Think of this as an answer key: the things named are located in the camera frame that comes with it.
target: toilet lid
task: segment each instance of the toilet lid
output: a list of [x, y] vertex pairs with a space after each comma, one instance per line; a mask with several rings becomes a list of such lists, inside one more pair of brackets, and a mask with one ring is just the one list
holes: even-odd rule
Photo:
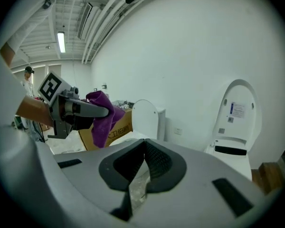
[[261, 132], [261, 109], [253, 87], [237, 79], [227, 88], [213, 129], [214, 140], [231, 141], [231, 146], [250, 151]]
[[157, 139], [158, 111], [147, 100], [139, 100], [132, 109], [133, 132], [138, 132], [151, 139]]

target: wall socket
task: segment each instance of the wall socket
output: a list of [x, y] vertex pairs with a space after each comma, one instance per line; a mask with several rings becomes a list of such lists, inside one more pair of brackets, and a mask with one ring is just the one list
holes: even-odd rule
[[182, 129], [175, 127], [174, 128], [174, 133], [177, 134], [177, 135], [182, 135]]

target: fluorescent light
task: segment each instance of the fluorescent light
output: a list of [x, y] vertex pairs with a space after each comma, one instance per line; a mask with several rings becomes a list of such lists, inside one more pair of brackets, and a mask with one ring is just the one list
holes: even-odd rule
[[66, 46], [65, 46], [65, 33], [64, 32], [58, 32], [58, 43], [61, 53], [66, 52]]

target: smart toilet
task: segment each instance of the smart toilet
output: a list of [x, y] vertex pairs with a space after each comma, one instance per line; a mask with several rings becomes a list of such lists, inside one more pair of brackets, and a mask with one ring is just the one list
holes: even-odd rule
[[[110, 144], [116, 145], [133, 139], [157, 139], [163, 141], [165, 136], [166, 110], [155, 107], [147, 100], [137, 101], [132, 109], [133, 132], [115, 140]], [[148, 171], [144, 161], [136, 177]]]
[[235, 80], [224, 94], [205, 152], [252, 180], [248, 152], [261, 127], [262, 113], [253, 87], [245, 80]]

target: black slot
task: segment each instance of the black slot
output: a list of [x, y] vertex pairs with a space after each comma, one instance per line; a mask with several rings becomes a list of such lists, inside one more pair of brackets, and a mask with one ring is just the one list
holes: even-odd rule
[[82, 163], [82, 161], [80, 159], [74, 159], [74, 160], [70, 160], [70, 161], [59, 162], [58, 166], [60, 168], [66, 168], [66, 167], [70, 167], [73, 165], [78, 165], [80, 163]]
[[236, 217], [250, 210], [253, 205], [226, 179], [212, 181], [222, 198], [232, 209]]
[[224, 146], [215, 146], [214, 150], [216, 152], [224, 153], [224, 154], [233, 154], [233, 155], [246, 155], [247, 150], [241, 150], [237, 148], [224, 147]]

